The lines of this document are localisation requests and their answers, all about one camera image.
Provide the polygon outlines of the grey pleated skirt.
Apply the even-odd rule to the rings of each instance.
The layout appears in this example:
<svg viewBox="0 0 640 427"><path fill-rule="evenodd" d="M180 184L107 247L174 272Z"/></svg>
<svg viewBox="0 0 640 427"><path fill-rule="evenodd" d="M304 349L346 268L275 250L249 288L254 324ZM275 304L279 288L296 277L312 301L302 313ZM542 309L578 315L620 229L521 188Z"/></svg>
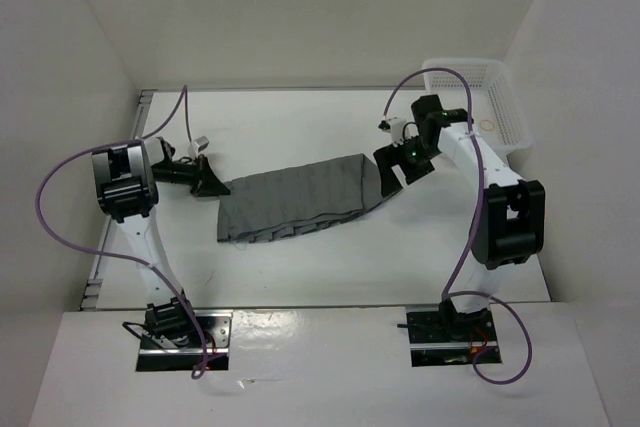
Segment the grey pleated skirt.
<svg viewBox="0 0 640 427"><path fill-rule="evenodd" d="M236 178L220 200L217 241L264 243L356 220L389 198L363 154Z"/></svg>

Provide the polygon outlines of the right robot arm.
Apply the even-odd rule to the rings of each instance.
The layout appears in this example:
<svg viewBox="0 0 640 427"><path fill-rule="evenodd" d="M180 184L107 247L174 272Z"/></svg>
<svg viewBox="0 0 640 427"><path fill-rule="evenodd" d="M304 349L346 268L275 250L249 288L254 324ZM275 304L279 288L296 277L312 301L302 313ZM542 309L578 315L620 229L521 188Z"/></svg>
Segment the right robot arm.
<svg viewBox="0 0 640 427"><path fill-rule="evenodd" d="M542 249L545 189L507 167L466 110L446 110L438 96L426 95L412 104L411 112L411 121L384 117L378 126L391 137L374 153L382 195L402 189L395 167L410 185L433 172L438 156L448 158L477 195L463 258L445 284L437 318L441 334L459 340L487 310L502 267L523 264Z"/></svg>

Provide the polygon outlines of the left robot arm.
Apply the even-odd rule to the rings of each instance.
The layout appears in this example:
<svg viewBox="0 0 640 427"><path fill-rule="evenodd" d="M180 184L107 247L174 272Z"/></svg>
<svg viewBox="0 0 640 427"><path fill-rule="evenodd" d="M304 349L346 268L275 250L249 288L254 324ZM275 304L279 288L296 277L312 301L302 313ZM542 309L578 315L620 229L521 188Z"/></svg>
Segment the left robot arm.
<svg viewBox="0 0 640 427"><path fill-rule="evenodd" d="M174 160L175 149L161 137L118 144L91 155L101 210L117 224L132 250L146 288L143 328L153 342L179 347L206 339L162 244L156 206L158 182L185 185L194 197L220 197L229 188L204 154Z"/></svg>

